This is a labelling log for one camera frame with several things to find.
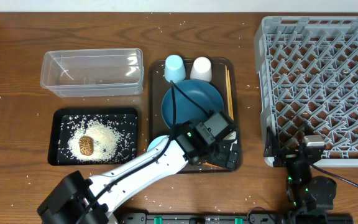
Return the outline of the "dark blue plate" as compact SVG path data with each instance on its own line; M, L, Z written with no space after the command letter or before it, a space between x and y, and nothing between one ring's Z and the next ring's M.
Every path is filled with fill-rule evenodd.
M220 92L211 84L201 80L185 80L177 87L197 105L174 88L176 103L176 124L187 121L207 121L211 114L224 110L224 101Z

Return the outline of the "light blue bowl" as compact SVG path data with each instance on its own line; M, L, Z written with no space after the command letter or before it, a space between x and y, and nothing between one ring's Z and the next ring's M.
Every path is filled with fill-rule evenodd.
M154 140L151 141L151 143L149 144L147 151L152 150L155 146L157 146L163 139L167 138L168 135L162 135L159 136L157 138L155 138Z

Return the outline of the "pile of white rice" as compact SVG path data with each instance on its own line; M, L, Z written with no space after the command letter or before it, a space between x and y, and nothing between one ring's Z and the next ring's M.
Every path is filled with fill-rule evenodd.
M80 137L93 138L94 152L80 153ZM58 165L124 164L137 154L136 114L65 115L57 141Z

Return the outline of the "brown mushroom food scrap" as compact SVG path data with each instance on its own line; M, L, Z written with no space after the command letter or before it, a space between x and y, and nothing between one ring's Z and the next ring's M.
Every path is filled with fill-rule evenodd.
M84 156L90 156L94 152L93 138L89 136L80 137L78 141L80 153Z

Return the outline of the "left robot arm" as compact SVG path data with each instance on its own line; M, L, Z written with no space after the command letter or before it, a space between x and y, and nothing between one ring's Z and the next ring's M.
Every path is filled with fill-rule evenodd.
M113 211L150 184L204 162L219 146L230 149L227 136L236 132L234 124L176 124L169 136L122 166L88 179L80 171L67 175L37 213L43 223L108 223Z

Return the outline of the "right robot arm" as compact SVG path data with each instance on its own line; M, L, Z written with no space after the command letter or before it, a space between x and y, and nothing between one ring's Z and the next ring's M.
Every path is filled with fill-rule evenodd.
M336 182L322 175L313 176L311 166L321 160L325 143L319 135L306 135L298 150L290 152L278 145L271 127L267 127L264 157L273 159L274 167L287 170L287 198L293 208L278 215L275 223L327 223L326 212L333 209Z

